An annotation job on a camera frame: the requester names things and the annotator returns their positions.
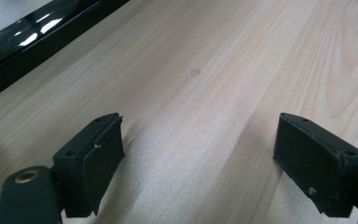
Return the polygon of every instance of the wooden table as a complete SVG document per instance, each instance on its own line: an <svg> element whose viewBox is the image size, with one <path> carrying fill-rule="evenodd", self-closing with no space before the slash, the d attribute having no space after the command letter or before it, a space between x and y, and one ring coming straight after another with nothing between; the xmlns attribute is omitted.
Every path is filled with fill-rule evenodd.
<svg viewBox="0 0 358 224"><path fill-rule="evenodd" d="M126 157L64 223L356 223L272 152L281 112L358 147L358 1L131 0L0 94L0 187L112 112Z"/></svg>

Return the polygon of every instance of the glossy black edge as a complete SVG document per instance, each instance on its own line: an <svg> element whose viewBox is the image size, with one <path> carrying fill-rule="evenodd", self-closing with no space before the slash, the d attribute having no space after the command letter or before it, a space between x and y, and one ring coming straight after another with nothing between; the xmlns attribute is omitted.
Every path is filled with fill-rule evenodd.
<svg viewBox="0 0 358 224"><path fill-rule="evenodd" d="M129 1L53 0L22 18L21 20L28 21L26 25L29 27L20 29L28 30L28 33L35 29L40 31L41 26L36 25L40 18L36 15L49 12L52 15L61 14L63 20L48 32L39 33L40 35L35 41L23 47L9 43L9 39L21 31L16 31L19 26L16 23L21 20L0 31L0 40L7 40L4 43L0 42L0 92Z"/></svg>

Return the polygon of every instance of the light wood grain surface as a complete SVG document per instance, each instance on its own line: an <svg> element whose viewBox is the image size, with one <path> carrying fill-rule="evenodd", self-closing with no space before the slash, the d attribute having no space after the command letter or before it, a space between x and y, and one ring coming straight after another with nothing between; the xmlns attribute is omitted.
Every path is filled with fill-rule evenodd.
<svg viewBox="0 0 358 224"><path fill-rule="evenodd" d="M131 0L0 94L0 187L112 112L126 157L64 223L356 223L272 152L281 112L358 147L358 1Z"/></svg>

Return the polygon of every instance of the black glossy frame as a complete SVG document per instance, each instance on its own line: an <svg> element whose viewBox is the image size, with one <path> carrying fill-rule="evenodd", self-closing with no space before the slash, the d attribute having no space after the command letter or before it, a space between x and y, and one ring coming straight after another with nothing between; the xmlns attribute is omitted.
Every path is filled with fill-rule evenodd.
<svg viewBox="0 0 358 224"><path fill-rule="evenodd" d="M0 92L130 0L53 0L0 31Z"/></svg>

